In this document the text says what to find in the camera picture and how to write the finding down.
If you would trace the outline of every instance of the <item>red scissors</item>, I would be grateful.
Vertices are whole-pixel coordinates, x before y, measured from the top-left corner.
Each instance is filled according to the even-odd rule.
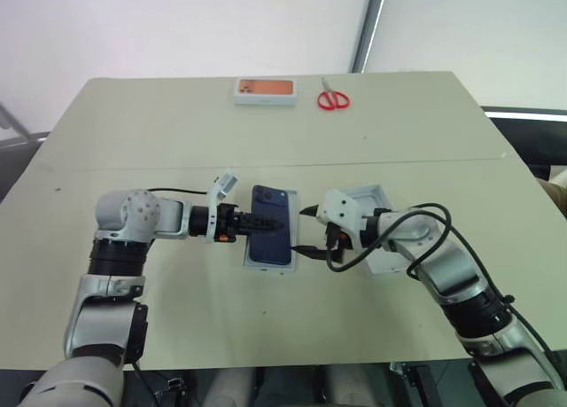
[[[324,91],[317,98],[319,107],[323,110],[336,110],[338,108],[347,108],[351,105],[351,99],[346,94],[333,90],[324,77],[321,80]]]

